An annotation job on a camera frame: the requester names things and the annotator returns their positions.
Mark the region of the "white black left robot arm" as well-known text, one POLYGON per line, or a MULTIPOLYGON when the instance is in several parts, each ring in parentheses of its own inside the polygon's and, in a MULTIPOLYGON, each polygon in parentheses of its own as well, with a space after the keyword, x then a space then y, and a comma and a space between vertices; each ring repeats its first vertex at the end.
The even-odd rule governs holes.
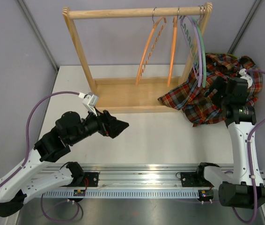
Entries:
POLYGON ((70 152, 71 146, 99 133, 115 138, 129 127, 129 123, 111 116, 107 110, 98 115, 88 113, 82 119, 77 112, 66 112, 55 122, 55 127, 42 136, 23 160, 0 179, 0 217, 19 211, 34 197, 61 186, 80 186, 85 172, 78 162, 69 162, 57 172, 32 180, 32 177, 51 163, 70 152))

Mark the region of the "wooden clothes rack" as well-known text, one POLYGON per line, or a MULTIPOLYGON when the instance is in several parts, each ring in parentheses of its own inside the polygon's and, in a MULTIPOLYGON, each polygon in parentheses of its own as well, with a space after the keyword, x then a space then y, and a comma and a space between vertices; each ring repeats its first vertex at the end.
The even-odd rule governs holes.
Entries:
MULTIPOLYGON (((62 9, 62 15, 72 38, 75 50, 80 60, 82 69, 87 79, 88 85, 93 93, 99 96, 97 102, 98 109, 106 109, 113 113, 169 113, 174 112, 173 108, 166 107, 159 103, 158 97, 165 92, 180 85, 187 79, 187 73, 191 70, 191 58, 187 59, 184 71, 181 77, 171 79, 170 86, 167 87, 168 76, 153 76, 141 78, 136 86, 136 77, 120 78, 98 78, 92 77, 87 58, 85 56, 75 20, 84 19, 113 19, 113 18, 134 18, 134 17, 152 17, 153 9, 134 8, 134 9, 109 9, 109 10, 86 10, 72 11, 69 7, 62 9)), ((195 25, 195 31, 203 35, 209 22, 213 5, 211 2, 203 6, 180 8, 179 17, 200 16, 199 23, 195 25)), ((175 17, 177 8, 155 8, 154 17, 161 16, 175 17)))

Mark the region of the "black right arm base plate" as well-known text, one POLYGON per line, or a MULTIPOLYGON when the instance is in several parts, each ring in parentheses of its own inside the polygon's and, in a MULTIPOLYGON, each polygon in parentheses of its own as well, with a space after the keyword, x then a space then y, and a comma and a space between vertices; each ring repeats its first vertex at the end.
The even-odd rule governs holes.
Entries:
POLYGON ((198 187, 209 187, 208 181, 200 178, 196 172, 180 172, 180 180, 182 187, 185 188, 198 188, 198 187))

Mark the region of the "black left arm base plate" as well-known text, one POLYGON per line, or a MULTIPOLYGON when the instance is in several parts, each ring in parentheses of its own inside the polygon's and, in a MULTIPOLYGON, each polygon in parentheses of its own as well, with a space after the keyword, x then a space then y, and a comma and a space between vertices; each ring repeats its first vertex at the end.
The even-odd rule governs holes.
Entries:
POLYGON ((74 179, 70 184, 63 185, 63 187, 85 187, 85 182, 87 187, 97 187, 99 181, 98 172, 85 172, 82 178, 74 179))

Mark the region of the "orange hanger of red shirt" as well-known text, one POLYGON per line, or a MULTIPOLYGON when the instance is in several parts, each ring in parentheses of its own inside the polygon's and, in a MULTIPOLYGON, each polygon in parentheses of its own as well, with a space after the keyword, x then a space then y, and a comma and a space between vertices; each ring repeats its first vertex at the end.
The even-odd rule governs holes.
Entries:
POLYGON ((179 17, 180 7, 177 8, 177 15, 173 18, 173 35, 172 35, 172 43, 171 43, 171 52, 170 52, 170 64, 169 64, 169 74, 167 80, 167 87, 170 86, 174 60, 175 60, 175 52, 176 52, 176 44, 177 44, 177 21, 179 17))

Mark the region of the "aluminium mounting rail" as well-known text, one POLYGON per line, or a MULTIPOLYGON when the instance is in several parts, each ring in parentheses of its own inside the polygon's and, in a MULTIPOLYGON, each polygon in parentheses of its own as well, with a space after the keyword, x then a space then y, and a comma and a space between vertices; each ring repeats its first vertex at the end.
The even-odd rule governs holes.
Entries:
MULTIPOLYGON (((74 179, 82 178, 84 176, 84 171, 77 162, 69 162, 60 170, 37 180, 31 179, 29 172, 31 172, 32 169, 32 166, 26 167, 24 169, 24 177, 28 180, 25 181, 21 178, 20 181, 22 183, 20 186, 13 187, 13 190, 16 191, 15 196, 17 196, 18 200, 22 204, 26 204, 40 194, 62 187, 63 185, 68 185, 74 181, 74 179)), ((216 189, 211 183, 209 184, 209 187, 199 188, 205 188, 206 191, 216 189)), ((142 197, 141 189, 144 189, 146 197, 170 198, 182 196, 179 191, 163 191, 162 189, 165 187, 173 189, 174 186, 168 184, 168 180, 162 179, 160 175, 153 173, 132 174, 130 172, 117 171, 115 174, 112 174, 112 178, 108 180, 106 186, 108 188, 108 192, 110 192, 111 189, 122 189, 127 197, 142 197)))

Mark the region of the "orange hanger of plaid shirt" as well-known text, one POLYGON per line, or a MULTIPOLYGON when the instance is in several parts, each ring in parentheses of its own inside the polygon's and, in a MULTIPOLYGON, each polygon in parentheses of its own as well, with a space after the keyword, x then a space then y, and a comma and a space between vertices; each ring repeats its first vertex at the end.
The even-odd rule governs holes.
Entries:
POLYGON ((139 68, 137 71, 137 77, 136 77, 136 83, 135 83, 136 86, 138 86, 141 81, 142 74, 145 71, 146 65, 149 63, 150 57, 156 46, 156 43, 159 40, 159 37, 167 23, 167 19, 165 16, 159 17, 158 20, 155 22, 154 12, 155 12, 155 8, 153 9, 153 12, 152 12, 153 27, 150 31, 149 37, 145 44, 143 55, 141 57, 141 61, 140 61, 139 68))

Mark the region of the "brown multicolour plaid shirt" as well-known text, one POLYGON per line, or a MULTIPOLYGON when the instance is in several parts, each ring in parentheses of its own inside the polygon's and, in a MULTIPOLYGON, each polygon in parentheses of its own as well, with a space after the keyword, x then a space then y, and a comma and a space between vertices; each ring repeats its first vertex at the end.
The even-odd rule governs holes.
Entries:
POLYGON ((182 111, 194 127, 205 124, 216 124, 224 120, 221 108, 215 106, 211 97, 204 93, 217 77, 225 80, 239 76, 240 69, 259 70, 259 67, 249 56, 233 59, 225 54, 206 54, 206 86, 198 87, 198 81, 193 71, 190 72, 186 82, 170 90, 158 98, 162 105, 182 111))

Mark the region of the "green plastic bin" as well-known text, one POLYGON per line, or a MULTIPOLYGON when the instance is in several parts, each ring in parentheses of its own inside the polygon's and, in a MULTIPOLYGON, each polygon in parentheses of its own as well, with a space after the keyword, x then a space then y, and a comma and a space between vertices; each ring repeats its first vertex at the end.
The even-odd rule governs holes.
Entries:
POLYGON ((237 56, 235 56, 235 55, 233 55, 233 54, 230 54, 230 53, 222 53, 222 52, 206 52, 206 54, 225 54, 225 55, 230 56, 230 57, 233 58, 233 59, 238 59, 237 56))

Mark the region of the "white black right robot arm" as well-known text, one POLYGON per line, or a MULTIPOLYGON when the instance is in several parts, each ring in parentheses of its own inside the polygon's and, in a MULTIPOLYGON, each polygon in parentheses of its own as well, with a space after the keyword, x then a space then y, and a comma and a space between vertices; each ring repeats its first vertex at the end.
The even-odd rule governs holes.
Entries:
POLYGON ((222 206, 254 209, 265 203, 265 185, 260 174, 254 128, 256 113, 247 104, 247 89, 251 82, 246 78, 232 77, 225 80, 217 77, 204 96, 213 90, 212 103, 221 108, 230 134, 233 150, 233 175, 226 175, 217 164, 200 163, 195 180, 205 186, 211 183, 218 190, 222 206))

